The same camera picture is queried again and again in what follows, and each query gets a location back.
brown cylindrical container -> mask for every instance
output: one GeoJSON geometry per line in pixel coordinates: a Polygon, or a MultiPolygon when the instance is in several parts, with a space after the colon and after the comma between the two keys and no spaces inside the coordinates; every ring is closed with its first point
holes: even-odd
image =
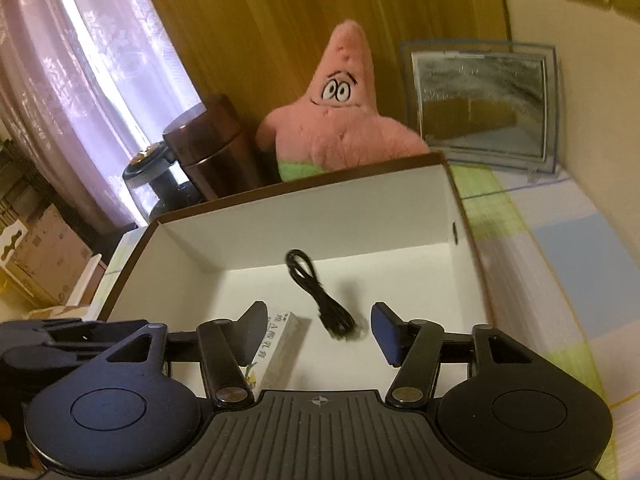
{"type": "Polygon", "coordinates": [[[163,137],[207,200],[273,184],[224,94],[187,110],[165,128],[163,137]]]}

crosshair logo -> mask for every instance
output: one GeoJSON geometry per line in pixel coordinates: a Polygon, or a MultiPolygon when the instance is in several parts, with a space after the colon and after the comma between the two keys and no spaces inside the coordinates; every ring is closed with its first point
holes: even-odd
{"type": "Polygon", "coordinates": [[[329,399],[323,397],[322,395],[318,395],[317,397],[311,399],[311,402],[319,408],[320,406],[324,406],[326,403],[328,403],[329,399]]]}

black cable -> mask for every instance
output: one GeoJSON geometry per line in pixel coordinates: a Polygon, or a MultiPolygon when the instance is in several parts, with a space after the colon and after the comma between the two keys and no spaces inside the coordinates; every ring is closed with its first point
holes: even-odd
{"type": "Polygon", "coordinates": [[[356,329],[355,320],[340,303],[324,291],[318,281],[318,275],[311,258],[300,249],[292,249],[285,256],[285,263],[293,281],[316,300],[320,321],[327,332],[337,338],[343,338],[353,333],[356,329]],[[300,264],[299,259],[306,263],[308,271],[300,264]]]}

open box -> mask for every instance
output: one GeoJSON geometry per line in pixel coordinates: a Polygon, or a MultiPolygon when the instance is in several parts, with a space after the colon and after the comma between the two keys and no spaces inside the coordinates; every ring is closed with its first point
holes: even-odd
{"type": "MultiPolygon", "coordinates": [[[[277,184],[161,216],[146,230],[100,319],[145,318],[172,331],[237,319],[254,301],[301,321],[286,358],[289,390],[378,389],[396,371],[370,332],[384,301],[405,320],[429,319],[447,332],[490,322],[486,287],[444,157],[430,153],[277,184]],[[290,278],[284,256],[299,248],[324,289],[363,330],[335,340],[314,300],[290,278]]],[[[174,378],[203,395],[198,365],[174,378]]],[[[438,392],[466,379],[443,366],[438,392]]]]}

plush toy eye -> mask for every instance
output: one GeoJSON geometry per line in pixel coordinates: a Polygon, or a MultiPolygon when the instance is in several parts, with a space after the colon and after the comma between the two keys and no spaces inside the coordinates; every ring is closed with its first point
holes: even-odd
{"type": "Polygon", "coordinates": [[[340,83],[340,86],[338,86],[338,91],[335,95],[335,98],[340,102],[344,102],[349,97],[351,97],[351,87],[349,86],[349,83],[343,81],[342,83],[340,83]]]}
{"type": "Polygon", "coordinates": [[[335,79],[331,79],[322,90],[322,99],[331,99],[335,95],[335,91],[338,88],[338,82],[335,79]]]}

